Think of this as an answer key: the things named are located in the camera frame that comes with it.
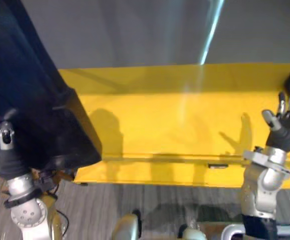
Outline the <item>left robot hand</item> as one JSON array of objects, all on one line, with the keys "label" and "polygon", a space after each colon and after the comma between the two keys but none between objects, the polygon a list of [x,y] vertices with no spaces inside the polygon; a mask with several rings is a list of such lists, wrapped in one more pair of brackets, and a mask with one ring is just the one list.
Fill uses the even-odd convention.
[{"label": "left robot hand", "polygon": [[16,148],[15,130],[11,123],[16,113],[15,108],[8,110],[0,122],[0,177],[7,181],[31,173]]}]

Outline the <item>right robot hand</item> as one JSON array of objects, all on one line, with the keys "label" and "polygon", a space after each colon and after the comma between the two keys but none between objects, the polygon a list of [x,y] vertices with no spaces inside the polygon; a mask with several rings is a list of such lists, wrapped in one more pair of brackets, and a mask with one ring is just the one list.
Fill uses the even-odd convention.
[{"label": "right robot hand", "polygon": [[269,127],[269,135],[266,140],[267,147],[280,149],[286,153],[290,152],[290,98],[289,106],[286,108],[284,92],[278,94],[277,113],[269,109],[261,112],[262,117]]}]

